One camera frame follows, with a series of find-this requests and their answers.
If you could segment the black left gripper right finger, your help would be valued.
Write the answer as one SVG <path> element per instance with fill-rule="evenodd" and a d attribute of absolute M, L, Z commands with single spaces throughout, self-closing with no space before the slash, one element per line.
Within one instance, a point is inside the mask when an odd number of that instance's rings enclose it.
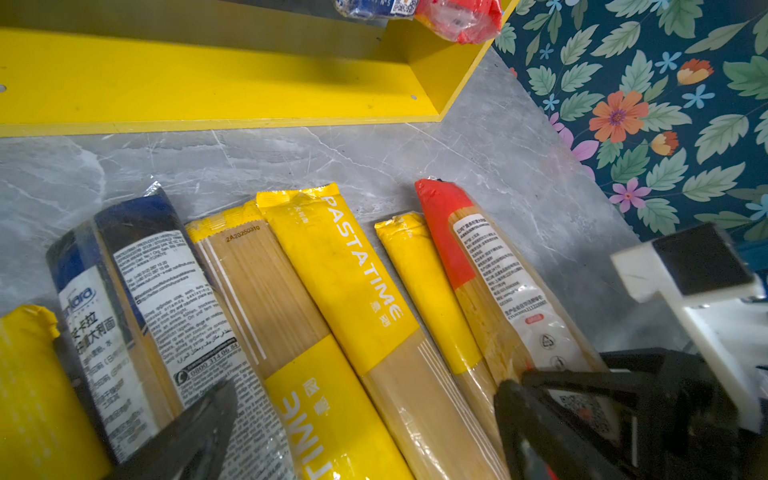
<path fill-rule="evenodd" d="M 527 441 L 559 479 L 628 479 L 614 446 L 547 393 L 505 380 L 494 409 L 510 471 L 524 472 Z"/>

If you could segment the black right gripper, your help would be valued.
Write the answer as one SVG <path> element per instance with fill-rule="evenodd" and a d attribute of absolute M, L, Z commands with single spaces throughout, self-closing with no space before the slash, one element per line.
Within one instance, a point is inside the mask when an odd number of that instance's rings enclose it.
<path fill-rule="evenodd" d="M 522 386 L 557 387 L 618 410 L 628 479 L 764 479 L 767 432 L 740 427 L 738 412 L 703 357 L 663 348 L 604 352 L 608 371 L 529 371 Z"/>

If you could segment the red clear labelled spaghetti bag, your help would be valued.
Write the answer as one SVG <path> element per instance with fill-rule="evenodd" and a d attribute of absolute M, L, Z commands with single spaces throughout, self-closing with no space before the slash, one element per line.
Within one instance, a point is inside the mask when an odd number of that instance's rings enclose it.
<path fill-rule="evenodd" d="M 533 266 L 458 185 L 415 190 L 450 285 L 495 383 L 530 370 L 607 366 Z"/>

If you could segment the blue Barilla spaghetti box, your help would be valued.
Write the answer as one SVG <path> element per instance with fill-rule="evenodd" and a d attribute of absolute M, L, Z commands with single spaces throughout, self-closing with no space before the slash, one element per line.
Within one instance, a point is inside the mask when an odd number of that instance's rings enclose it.
<path fill-rule="evenodd" d="M 362 20 L 412 18 L 418 0 L 334 0 L 334 7 L 345 17 Z"/>

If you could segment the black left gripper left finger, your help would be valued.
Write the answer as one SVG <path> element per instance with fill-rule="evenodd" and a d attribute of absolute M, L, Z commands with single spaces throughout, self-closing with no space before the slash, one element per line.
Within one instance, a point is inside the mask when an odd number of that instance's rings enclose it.
<path fill-rule="evenodd" d="M 235 382 L 217 382 L 107 477 L 217 479 L 223 471 L 237 406 Z"/>

